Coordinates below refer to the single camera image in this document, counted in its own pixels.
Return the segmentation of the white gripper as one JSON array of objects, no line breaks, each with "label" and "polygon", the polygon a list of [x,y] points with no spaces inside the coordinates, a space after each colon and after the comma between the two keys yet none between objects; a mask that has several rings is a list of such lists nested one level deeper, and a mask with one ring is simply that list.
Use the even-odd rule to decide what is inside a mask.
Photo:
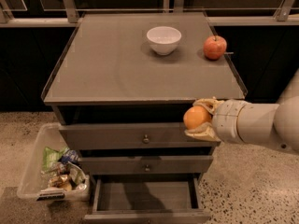
[{"label": "white gripper", "polygon": [[185,134],[191,138],[224,143],[243,143],[238,129],[237,121],[241,110],[248,103],[240,100],[218,100],[213,98],[202,98],[196,100],[192,105],[203,107],[209,114],[213,115],[212,124],[205,122],[194,129],[186,129]]}]

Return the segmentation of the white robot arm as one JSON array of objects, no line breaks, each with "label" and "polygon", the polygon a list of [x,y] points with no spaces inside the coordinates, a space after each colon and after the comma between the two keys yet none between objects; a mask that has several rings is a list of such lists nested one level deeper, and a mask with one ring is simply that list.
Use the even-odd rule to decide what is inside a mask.
[{"label": "white robot arm", "polygon": [[299,70],[275,104],[199,99],[184,116],[185,134],[203,141],[299,152]]}]

